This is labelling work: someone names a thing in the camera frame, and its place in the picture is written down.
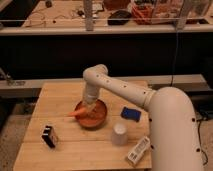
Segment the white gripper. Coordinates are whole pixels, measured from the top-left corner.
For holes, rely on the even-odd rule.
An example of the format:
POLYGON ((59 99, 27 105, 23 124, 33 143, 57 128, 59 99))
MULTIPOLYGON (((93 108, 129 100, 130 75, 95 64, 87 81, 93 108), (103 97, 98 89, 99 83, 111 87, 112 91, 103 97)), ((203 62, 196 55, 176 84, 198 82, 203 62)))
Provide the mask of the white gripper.
POLYGON ((99 89, 97 87, 86 85, 83 91, 83 106, 87 112, 91 112, 96 106, 96 101, 99 97, 99 89))

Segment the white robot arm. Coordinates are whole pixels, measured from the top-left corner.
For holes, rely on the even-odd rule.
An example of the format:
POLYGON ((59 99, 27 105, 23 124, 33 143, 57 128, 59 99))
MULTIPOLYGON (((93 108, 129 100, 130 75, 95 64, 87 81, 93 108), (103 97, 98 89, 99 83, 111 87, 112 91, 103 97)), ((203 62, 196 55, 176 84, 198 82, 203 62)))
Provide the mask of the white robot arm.
POLYGON ((112 78, 103 64, 85 69, 83 78, 86 104, 104 88, 149 113, 152 171, 204 171, 195 110, 182 90, 153 90, 112 78))

